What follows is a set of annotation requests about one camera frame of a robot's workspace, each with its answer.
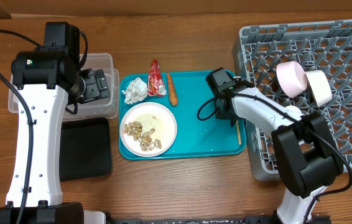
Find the wooden chopstick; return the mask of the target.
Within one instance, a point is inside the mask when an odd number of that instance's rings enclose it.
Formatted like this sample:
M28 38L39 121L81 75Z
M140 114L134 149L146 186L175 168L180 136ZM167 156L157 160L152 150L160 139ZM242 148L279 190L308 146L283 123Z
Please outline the wooden chopstick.
M242 145L241 133L240 133L240 129L239 129L239 121L238 120L235 122L235 126L236 126L236 131L237 131L238 144Z

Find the red snack wrapper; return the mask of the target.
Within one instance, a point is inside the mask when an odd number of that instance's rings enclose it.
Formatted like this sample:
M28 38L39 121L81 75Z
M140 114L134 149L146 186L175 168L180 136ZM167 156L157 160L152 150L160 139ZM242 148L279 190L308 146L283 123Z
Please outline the red snack wrapper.
M151 63L151 69L147 76L147 87L149 96L163 97L167 94L164 81L160 72L159 64L156 59Z

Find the small white cup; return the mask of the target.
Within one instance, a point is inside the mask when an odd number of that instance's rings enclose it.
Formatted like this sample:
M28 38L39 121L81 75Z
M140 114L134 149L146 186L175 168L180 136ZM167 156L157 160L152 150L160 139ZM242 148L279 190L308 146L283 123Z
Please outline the small white cup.
M286 106L285 108L287 110L294 111L296 113L301 113L301 110L298 107L294 106L294 105L289 105L289 106Z

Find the pink bowl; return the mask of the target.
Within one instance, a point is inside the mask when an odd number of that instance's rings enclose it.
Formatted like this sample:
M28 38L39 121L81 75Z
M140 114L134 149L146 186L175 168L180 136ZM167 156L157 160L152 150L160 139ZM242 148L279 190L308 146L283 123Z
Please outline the pink bowl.
M307 77L303 67L296 61L280 63L276 66L276 76L282 91L294 98L307 88Z

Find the white bowl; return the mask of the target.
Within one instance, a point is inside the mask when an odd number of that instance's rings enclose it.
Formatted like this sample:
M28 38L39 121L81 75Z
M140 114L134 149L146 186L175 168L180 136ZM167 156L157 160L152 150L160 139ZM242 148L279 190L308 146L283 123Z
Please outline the white bowl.
M322 70L313 70L305 74L317 106L321 107L328 103L332 99L332 92L325 73Z

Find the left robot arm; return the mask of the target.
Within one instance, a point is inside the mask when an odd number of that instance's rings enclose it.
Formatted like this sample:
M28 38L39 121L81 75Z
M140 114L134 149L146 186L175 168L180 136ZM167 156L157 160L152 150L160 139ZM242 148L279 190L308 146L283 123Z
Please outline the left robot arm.
M16 160L0 223L109 223L106 212L64 202L59 159L63 115L78 103L88 77L81 76L86 35L67 22L48 22L44 42L21 51L5 84L18 99Z

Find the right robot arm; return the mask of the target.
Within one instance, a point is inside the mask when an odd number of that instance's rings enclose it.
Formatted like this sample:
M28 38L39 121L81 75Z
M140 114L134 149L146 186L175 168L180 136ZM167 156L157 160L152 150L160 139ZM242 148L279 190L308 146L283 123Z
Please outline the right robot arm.
M327 187L344 170L326 119L317 112L304 115L264 96L246 80L223 68L210 72L213 116L235 123L244 119L271 138L277 170L286 190L271 223L319 223L312 210Z

